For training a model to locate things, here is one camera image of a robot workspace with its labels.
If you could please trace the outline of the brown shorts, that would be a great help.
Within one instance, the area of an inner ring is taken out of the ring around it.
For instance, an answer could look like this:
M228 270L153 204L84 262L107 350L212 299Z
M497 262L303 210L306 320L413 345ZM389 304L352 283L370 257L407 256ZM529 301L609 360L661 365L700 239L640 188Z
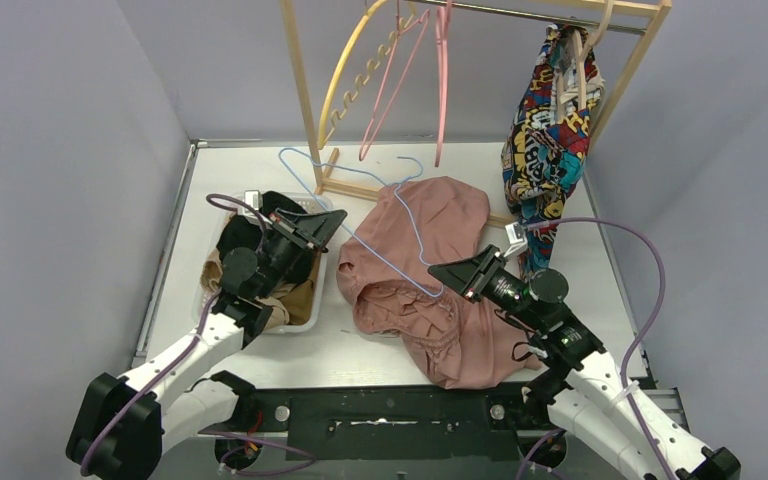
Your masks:
M315 281L306 279L300 284L285 283L274 292L274 297L287 312L289 325L304 325L311 318Z

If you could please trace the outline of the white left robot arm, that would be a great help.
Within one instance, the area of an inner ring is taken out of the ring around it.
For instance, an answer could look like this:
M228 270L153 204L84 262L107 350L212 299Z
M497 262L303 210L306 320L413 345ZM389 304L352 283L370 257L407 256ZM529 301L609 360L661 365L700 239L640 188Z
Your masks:
M264 331L272 314L264 299L300 259L326 252L346 216L342 209L275 210L261 225L258 247L239 246L222 256L220 288L194 329L136 368L93 379L66 446L80 474L147 479L165 452L200 430L223 421L249 423L256 400L245 392L245 381L200 380Z

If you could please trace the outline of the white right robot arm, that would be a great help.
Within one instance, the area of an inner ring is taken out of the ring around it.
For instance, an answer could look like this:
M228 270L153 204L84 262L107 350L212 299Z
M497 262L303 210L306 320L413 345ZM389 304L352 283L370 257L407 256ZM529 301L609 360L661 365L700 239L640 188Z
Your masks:
M545 371L523 393L531 424L550 424L584 443L626 479L737 479L741 464L725 447L691 435L622 373L603 343L565 302L554 269L523 281L488 246L474 257L432 265L429 274L470 302L487 300L525 330Z

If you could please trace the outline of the thin pink wire hanger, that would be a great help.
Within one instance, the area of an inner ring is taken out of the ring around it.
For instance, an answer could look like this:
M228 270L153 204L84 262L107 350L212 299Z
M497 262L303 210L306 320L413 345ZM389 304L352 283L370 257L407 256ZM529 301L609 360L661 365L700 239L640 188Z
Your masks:
M408 18L402 17L400 10L397 10L396 29L392 32L388 47L384 48L387 52L385 69L373 103L370 119L361 139L358 151L359 161L366 159L388 119L393 104L398 98L405 78L410 71L418 47L425 37L429 18L430 11L428 9L421 14L413 10ZM412 33L416 33L415 41L401 72L395 76L394 63L400 46L403 44L402 38Z

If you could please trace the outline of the yellow wire hanger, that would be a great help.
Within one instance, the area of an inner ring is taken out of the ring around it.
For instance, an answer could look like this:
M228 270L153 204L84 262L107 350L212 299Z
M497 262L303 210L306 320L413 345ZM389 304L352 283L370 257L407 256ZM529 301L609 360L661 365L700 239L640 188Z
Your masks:
M393 7L395 25L390 26L390 31L375 47L364 47L361 40L373 21L384 17L387 5ZM319 149L331 140L367 84L390 59L400 37L420 22L419 9L411 1L370 1L363 7L338 54L323 94L317 120Z

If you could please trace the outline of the thick pink plastic hanger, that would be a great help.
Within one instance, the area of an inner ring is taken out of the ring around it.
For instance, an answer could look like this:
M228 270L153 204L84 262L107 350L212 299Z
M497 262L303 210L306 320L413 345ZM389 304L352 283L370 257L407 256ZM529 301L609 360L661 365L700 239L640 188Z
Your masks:
M445 1L443 6L436 8L435 42L438 62L438 128L434 159L435 167L440 166L445 137L449 85L448 39L453 8L453 1Z

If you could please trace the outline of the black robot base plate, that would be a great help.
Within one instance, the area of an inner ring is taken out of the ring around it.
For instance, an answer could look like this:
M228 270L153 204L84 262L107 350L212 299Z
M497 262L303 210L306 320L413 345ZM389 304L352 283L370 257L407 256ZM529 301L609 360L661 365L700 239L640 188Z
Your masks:
M257 389L239 400L219 431L275 435L289 460L513 461L549 430L517 384L486 390L433 386Z

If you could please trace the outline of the pink shorts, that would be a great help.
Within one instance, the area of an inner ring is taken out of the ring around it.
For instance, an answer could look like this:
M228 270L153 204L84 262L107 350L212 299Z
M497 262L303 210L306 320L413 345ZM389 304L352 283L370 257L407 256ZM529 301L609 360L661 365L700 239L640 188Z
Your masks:
M383 187L340 248L338 288L363 334L395 334L433 384L485 389L539 370L523 331L492 303L471 303L428 274L469 258L490 213L485 192L451 177Z

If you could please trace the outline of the black shorts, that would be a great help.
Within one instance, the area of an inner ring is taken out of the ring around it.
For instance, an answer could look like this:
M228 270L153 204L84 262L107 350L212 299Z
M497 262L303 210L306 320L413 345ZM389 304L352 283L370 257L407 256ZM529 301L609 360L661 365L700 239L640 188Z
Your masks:
M268 216L276 210L283 213L308 214L309 210L294 199L276 191L265 191L259 198L261 215ZM262 239L262 232L256 220L250 221L241 215L232 213L226 220L215 249L204 267L205 289L211 288L213 278L219 275L221 264L228 253L237 248L255 251ZM302 284L303 280L313 282L317 277L319 256L307 253L289 270L283 282L288 285Z

